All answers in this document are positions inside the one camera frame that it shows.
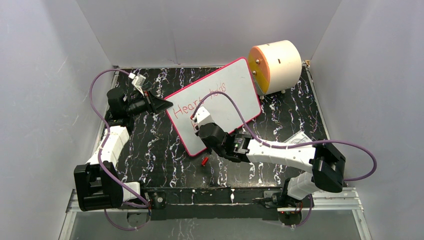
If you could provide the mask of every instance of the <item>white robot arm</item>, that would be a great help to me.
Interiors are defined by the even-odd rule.
[[[119,155],[130,139],[134,116],[145,112],[155,115],[173,104],[156,97],[150,91],[143,90],[142,85],[146,79],[144,76],[140,74],[135,76],[131,73],[129,77],[133,79],[132,84],[136,89],[130,95],[127,96],[118,87],[107,92],[109,110],[105,121],[110,126],[110,135],[105,145],[99,146],[85,164],[77,165],[73,171],[78,204],[82,211],[119,208],[128,200],[137,198],[134,193],[141,198],[140,182],[123,183],[112,179],[112,177],[118,179],[116,166]],[[106,135],[107,130],[104,132],[102,143]]]
[[[252,139],[249,134],[224,132],[212,119],[211,114],[200,107],[192,121],[197,124],[196,134],[209,151],[232,162],[273,163],[295,167],[305,171],[284,183],[280,195],[272,201],[278,205],[298,203],[307,195],[319,190],[339,193],[343,188],[345,157],[332,145],[320,144],[297,148],[272,148]],[[261,141],[272,146],[283,143]]]

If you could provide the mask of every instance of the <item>black marble tabletop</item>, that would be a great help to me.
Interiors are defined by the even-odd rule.
[[[142,74],[145,86],[164,98],[188,84],[212,73],[215,67],[125,69]],[[126,93],[134,89],[128,77],[120,73],[116,86]],[[262,114],[249,122],[256,134],[269,141],[283,142],[302,130],[312,140],[326,138],[317,103],[303,68],[297,85],[285,94],[264,96]],[[204,157],[209,161],[201,165]],[[135,126],[117,165],[123,182],[143,181],[147,187],[275,187],[301,171],[271,163],[233,163],[215,153],[203,152],[190,157],[165,112],[135,117]]]

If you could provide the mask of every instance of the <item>gray wall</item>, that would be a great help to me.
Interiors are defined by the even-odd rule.
[[[373,239],[424,239],[424,2],[344,0],[311,72],[332,139],[359,143],[378,168],[355,182]],[[346,176],[371,169],[341,147]]]
[[[74,0],[2,0],[0,65],[0,236],[57,239],[100,126],[88,89],[111,64]]]
[[[224,65],[290,40],[311,59],[341,0],[76,0],[113,65]]]

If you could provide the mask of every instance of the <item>white cylinder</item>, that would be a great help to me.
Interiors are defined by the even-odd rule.
[[[248,64],[265,95],[294,87],[302,72],[301,56],[288,40],[252,47]]]

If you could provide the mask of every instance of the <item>cable connector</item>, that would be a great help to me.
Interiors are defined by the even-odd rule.
[[[134,79],[135,77],[136,77],[136,75],[132,72],[128,75],[128,78],[130,78],[130,79]]]
[[[145,83],[145,81],[146,81],[146,77],[138,73],[137,76],[135,76],[131,82],[134,88],[137,89],[143,96],[145,95],[145,93],[143,92],[142,86]]]

